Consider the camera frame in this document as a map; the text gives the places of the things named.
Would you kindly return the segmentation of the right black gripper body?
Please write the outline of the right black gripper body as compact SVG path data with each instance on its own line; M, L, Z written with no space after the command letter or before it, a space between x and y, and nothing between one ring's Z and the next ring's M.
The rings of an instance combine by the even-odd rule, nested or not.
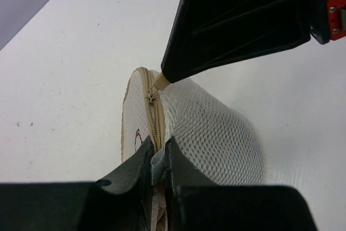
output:
M310 31L319 44L345 37L345 0L310 0Z

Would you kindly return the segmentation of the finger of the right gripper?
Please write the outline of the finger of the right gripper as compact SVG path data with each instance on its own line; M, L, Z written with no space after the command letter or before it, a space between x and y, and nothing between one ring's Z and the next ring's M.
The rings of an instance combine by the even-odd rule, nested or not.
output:
M305 0L180 0L161 71L171 83L310 40Z

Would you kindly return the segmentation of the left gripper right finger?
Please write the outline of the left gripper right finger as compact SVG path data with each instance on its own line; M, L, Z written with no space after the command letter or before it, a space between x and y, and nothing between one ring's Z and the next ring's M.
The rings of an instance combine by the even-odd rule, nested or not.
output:
M303 196L289 186L220 186L172 137L165 145L169 230L317 230Z

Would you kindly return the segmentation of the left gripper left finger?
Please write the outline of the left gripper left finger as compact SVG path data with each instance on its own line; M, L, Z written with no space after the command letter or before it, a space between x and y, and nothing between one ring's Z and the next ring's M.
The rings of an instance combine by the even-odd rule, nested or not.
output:
M95 182L1 185L1 230L150 230L147 137L138 150Z

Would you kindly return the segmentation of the white mesh laundry bag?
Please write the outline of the white mesh laundry bag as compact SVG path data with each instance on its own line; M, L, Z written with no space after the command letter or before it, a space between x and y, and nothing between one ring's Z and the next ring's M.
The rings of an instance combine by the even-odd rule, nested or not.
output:
M248 120L187 78L155 91L158 72L137 68L129 78L122 110L122 160L152 138L150 228L167 230L163 191L165 144L181 152L210 180L225 186L259 185L265 179L260 140Z

